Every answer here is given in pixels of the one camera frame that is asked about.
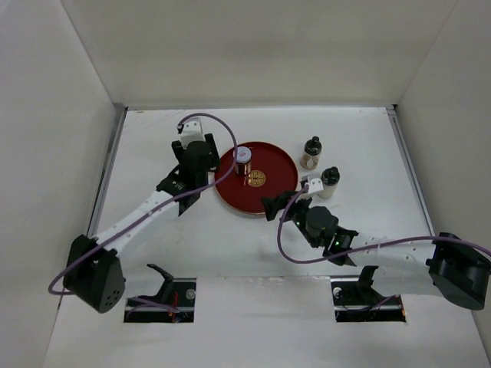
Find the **brown spice bottle black cap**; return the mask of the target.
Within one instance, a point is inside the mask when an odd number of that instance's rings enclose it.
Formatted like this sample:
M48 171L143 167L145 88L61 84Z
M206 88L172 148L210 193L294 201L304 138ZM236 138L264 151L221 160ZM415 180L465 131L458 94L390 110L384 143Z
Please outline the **brown spice bottle black cap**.
M313 136L304 145L300 164L306 170L316 169L322 151L322 144L318 136Z

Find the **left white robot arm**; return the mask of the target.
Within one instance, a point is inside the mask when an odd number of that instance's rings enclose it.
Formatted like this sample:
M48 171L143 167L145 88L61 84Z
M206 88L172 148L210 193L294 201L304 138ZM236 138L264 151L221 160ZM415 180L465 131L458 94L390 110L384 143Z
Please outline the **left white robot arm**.
M209 174L220 162L211 133L203 140L172 142L178 165L151 196L107 230L73 240L63 287L103 314L123 297L125 277L120 258L146 242L163 224L179 218L210 187Z

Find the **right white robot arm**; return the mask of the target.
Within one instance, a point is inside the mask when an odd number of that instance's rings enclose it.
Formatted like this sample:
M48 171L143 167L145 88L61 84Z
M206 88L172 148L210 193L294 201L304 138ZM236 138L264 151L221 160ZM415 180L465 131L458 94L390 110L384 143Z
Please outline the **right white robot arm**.
M356 294L364 303L393 295L433 295L458 307L481 311L490 278L490 251L454 234L420 235L396 240L369 237L343 228L324 206L313 206L303 190L263 197L265 217L293 222L323 261L360 267Z

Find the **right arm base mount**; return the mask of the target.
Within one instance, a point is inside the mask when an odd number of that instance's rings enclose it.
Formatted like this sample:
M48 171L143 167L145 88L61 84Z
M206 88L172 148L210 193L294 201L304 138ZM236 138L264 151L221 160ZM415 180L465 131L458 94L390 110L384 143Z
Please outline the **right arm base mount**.
M385 297L372 288L376 270L375 266L367 266L359 276L331 278L334 318L338 323L406 322L401 297Z

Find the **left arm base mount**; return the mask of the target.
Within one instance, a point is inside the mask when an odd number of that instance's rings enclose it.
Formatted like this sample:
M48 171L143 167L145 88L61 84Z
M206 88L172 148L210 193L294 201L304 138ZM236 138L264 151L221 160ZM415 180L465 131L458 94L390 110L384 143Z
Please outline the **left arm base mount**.
M127 299L124 323L191 324L195 318L196 278L175 278L155 264L147 264L161 278L159 289Z

